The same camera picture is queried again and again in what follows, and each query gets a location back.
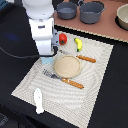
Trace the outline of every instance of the table surface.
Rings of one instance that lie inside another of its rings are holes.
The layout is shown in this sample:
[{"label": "table surface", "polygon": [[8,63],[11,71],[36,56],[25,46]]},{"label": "table surface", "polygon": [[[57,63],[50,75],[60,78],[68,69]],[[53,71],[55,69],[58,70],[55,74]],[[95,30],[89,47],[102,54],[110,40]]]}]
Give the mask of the table surface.
[{"label": "table surface", "polygon": [[[84,2],[91,2],[95,0],[84,0]],[[80,10],[79,6],[77,7],[76,17],[71,20],[60,19],[57,15],[57,12],[54,14],[55,24],[58,26],[64,26],[66,28],[74,29],[77,31],[82,31],[85,33],[90,33],[110,39],[120,40],[128,43],[128,31],[120,28],[116,22],[117,9],[125,5],[126,3],[115,2],[115,1],[104,1],[106,9],[101,13],[100,20],[95,24],[85,24],[80,21]]]},{"label": "table surface", "polygon": [[[114,45],[88,128],[127,128],[128,44],[58,26],[55,26],[55,29]],[[6,7],[0,13],[0,47],[18,56],[38,54],[31,37],[25,9]],[[37,59],[16,59],[0,51],[0,104],[30,116],[51,128],[76,128],[48,112],[37,115],[35,106],[11,96]]]}]

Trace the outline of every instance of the orange object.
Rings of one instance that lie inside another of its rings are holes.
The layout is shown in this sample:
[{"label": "orange object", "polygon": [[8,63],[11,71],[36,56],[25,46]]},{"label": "orange object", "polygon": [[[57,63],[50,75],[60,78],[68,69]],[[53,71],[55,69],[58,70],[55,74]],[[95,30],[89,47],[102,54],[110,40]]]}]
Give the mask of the orange object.
[{"label": "orange object", "polygon": [[92,58],[89,58],[89,57],[85,57],[85,56],[81,56],[81,55],[77,55],[77,57],[78,57],[79,59],[86,60],[86,61],[90,61],[90,62],[92,62],[92,63],[95,63],[95,62],[96,62],[95,59],[92,59]]},{"label": "orange object", "polygon": [[59,35],[59,43],[60,45],[64,45],[67,43],[67,36],[64,33]]},{"label": "orange object", "polygon": [[66,78],[63,78],[62,81],[65,82],[65,83],[68,83],[70,85],[73,85],[73,86],[75,86],[77,88],[80,88],[80,89],[84,88],[84,86],[82,84],[76,83],[76,82],[71,81],[71,80],[66,79]]}]

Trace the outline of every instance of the knife blade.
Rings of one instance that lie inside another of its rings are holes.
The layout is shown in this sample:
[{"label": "knife blade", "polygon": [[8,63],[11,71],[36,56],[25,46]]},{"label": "knife blade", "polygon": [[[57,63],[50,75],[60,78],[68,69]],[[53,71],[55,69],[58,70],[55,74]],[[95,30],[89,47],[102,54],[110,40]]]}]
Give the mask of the knife blade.
[{"label": "knife blade", "polygon": [[63,53],[63,54],[65,54],[65,55],[73,55],[73,56],[78,57],[79,59],[86,60],[86,61],[89,61],[89,62],[92,62],[92,63],[95,63],[96,62],[96,60],[93,59],[93,58],[89,58],[89,57],[86,57],[86,56],[82,56],[82,55],[77,55],[77,54],[65,52],[65,51],[62,51],[62,50],[58,50],[58,51],[61,52],[61,53]]}]

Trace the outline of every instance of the wooden handle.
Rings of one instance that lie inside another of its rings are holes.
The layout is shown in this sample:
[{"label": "wooden handle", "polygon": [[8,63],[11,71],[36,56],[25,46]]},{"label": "wooden handle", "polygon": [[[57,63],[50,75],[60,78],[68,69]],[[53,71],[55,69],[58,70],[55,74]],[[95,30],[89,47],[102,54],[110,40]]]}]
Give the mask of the wooden handle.
[{"label": "wooden handle", "polygon": [[79,58],[79,59],[82,59],[82,60],[86,60],[86,61],[90,61],[90,62],[92,62],[92,63],[95,63],[96,62],[96,60],[95,59],[92,59],[92,58],[89,58],[89,57],[85,57],[85,56],[81,56],[81,55],[77,55],[77,57]]},{"label": "wooden handle", "polygon": [[66,78],[63,78],[62,81],[65,82],[65,83],[68,83],[70,85],[73,85],[73,86],[75,86],[77,88],[80,88],[80,89],[84,88],[84,86],[82,84],[76,83],[76,82],[71,81],[71,80],[66,79]]}]

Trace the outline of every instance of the bowl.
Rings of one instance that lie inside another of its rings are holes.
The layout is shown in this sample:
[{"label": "bowl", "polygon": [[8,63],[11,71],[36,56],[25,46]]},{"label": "bowl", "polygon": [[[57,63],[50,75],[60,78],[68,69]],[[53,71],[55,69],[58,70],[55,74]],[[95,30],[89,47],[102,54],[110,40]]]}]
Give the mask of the bowl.
[{"label": "bowl", "polygon": [[119,24],[125,30],[128,30],[128,4],[125,4],[117,9]]},{"label": "bowl", "polygon": [[73,78],[81,72],[81,62],[75,56],[64,55],[55,61],[54,69],[62,78]]}]

